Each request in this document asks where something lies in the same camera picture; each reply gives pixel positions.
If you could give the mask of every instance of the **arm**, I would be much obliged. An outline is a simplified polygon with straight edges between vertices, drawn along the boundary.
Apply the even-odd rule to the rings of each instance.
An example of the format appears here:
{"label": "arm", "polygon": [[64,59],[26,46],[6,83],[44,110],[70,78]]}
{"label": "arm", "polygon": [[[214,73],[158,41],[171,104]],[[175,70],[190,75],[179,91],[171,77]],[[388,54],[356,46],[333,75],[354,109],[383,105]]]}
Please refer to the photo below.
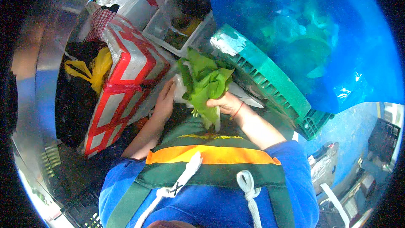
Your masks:
{"label": "arm", "polygon": [[207,106],[220,106],[221,113],[234,117],[249,140],[261,150],[286,141],[269,122],[230,92],[226,92],[218,100],[208,100]]}
{"label": "arm", "polygon": [[175,89],[176,84],[173,80],[165,84],[163,90],[159,93],[152,117],[124,150],[121,157],[143,159],[148,155],[149,150],[158,144],[163,127],[173,111]]}

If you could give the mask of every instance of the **green leafy vegetable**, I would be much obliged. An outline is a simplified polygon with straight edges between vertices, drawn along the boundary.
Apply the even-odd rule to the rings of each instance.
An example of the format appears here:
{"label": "green leafy vegetable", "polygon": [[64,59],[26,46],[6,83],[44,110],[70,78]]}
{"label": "green leafy vegetable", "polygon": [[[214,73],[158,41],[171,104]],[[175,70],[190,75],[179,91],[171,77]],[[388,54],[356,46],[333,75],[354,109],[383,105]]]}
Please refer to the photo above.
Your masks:
{"label": "green leafy vegetable", "polygon": [[183,98],[194,106],[192,114],[201,115],[205,128],[209,128],[219,115],[218,109],[208,108],[206,102],[208,99],[220,98],[228,90],[234,70],[219,69],[212,59],[191,48],[188,49],[188,58],[181,58],[178,64],[184,85],[187,87]]}

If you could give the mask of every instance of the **metal surface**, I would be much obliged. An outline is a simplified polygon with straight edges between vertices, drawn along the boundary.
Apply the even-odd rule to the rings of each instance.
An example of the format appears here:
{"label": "metal surface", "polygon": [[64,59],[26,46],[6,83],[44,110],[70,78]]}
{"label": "metal surface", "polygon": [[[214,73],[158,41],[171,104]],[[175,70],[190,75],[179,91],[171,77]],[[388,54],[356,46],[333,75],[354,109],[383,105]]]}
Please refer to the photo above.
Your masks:
{"label": "metal surface", "polygon": [[55,92],[63,50],[88,0],[38,0],[25,19],[13,55],[17,75],[18,122],[13,141],[27,178],[37,180],[59,199],[58,182],[50,183],[46,168],[57,166],[42,158],[56,146]]}

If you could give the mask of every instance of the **left hand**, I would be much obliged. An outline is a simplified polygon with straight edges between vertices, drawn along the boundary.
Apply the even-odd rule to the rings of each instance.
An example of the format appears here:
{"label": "left hand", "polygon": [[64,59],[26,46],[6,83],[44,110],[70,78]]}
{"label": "left hand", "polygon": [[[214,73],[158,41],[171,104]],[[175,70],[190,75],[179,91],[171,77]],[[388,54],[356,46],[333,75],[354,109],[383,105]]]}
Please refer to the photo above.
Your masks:
{"label": "left hand", "polygon": [[176,84],[173,79],[170,79],[163,87],[163,90],[159,93],[152,118],[155,118],[162,123],[166,123],[167,120],[169,120],[173,112],[175,89]]}

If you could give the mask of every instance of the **hand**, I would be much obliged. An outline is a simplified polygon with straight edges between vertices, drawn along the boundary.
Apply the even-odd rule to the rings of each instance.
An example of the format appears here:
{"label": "hand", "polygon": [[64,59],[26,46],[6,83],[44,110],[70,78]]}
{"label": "hand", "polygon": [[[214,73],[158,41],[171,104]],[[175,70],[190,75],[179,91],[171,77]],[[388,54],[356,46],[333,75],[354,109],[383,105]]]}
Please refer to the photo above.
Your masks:
{"label": "hand", "polygon": [[230,92],[226,92],[221,98],[219,99],[209,99],[207,101],[207,107],[215,107],[220,106],[220,112],[222,114],[227,114],[234,116],[236,112],[240,109],[242,105],[242,101],[238,99],[235,95],[231,94]]}
{"label": "hand", "polygon": [[170,79],[163,90],[160,91],[158,100],[156,101],[155,110],[152,118],[166,123],[173,112],[173,97],[175,94],[176,84],[173,79]]}

